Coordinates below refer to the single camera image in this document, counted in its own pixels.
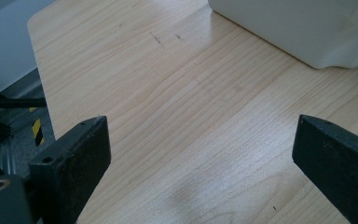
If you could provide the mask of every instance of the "table top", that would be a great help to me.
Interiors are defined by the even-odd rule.
[[[106,115],[78,223],[346,223],[293,163],[300,114],[358,134],[358,67],[315,70],[206,0],[61,0],[29,21],[59,138]]]

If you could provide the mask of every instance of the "wood grain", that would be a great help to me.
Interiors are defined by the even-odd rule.
[[[314,70],[206,0],[61,0],[28,26],[56,137],[108,117],[78,223],[347,223],[291,151],[300,114],[358,134],[358,67]]]

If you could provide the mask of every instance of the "yellow and black label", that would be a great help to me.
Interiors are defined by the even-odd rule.
[[[42,125],[40,119],[37,119],[32,124],[32,131],[34,133],[34,143],[38,147],[45,142],[45,139],[43,138]]]

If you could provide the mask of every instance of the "floor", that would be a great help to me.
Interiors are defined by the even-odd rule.
[[[1,93],[7,98],[13,99],[45,97],[37,69]],[[30,119],[33,113],[32,117],[36,116],[41,123],[43,142],[39,146],[37,146],[33,132],[33,123],[36,119]],[[15,174],[26,177],[29,174],[28,161],[55,141],[48,109],[46,107],[37,108],[33,112],[30,111],[30,108],[0,109],[0,121],[11,127],[23,123],[11,139],[6,141],[11,142],[12,145]]]

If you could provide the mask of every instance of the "wall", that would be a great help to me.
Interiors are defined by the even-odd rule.
[[[36,68],[27,21],[54,0],[0,0],[0,91]]]

